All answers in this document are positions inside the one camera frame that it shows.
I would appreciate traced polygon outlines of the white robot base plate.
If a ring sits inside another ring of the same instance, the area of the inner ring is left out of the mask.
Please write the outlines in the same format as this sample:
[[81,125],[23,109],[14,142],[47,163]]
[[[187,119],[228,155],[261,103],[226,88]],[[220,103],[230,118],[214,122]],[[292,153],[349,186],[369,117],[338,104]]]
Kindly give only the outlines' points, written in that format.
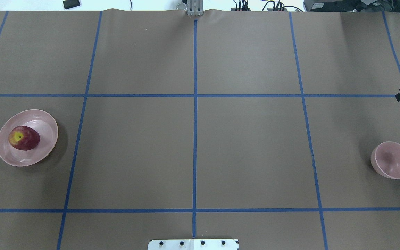
[[238,250],[237,239],[155,239],[148,250]]

